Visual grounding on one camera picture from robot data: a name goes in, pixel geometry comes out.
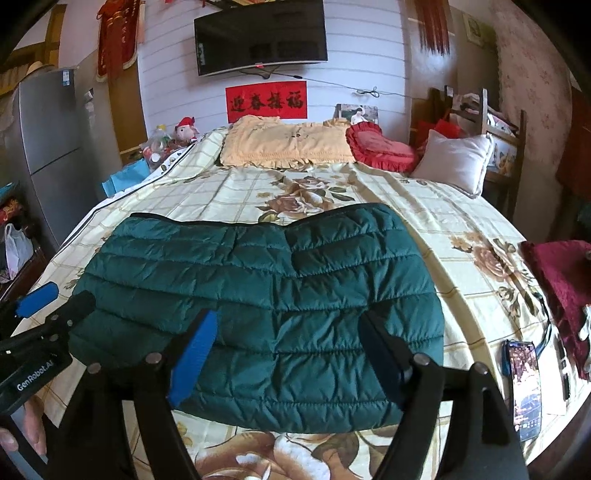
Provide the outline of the person left hand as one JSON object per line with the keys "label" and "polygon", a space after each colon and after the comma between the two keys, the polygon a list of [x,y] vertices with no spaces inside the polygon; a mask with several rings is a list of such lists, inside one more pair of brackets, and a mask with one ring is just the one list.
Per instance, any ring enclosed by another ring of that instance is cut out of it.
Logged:
{"label": "person left hand", "polygon": [[[23,408],[23,435],[37,454],[46,455],[46,434],[42,421],[44,414],[43,403],[37,396],[33,396],[24,403]],[[6,452],[16,452],[18,450],[18,441],[9,430],[1,428],[0,439],[1,446]]]}

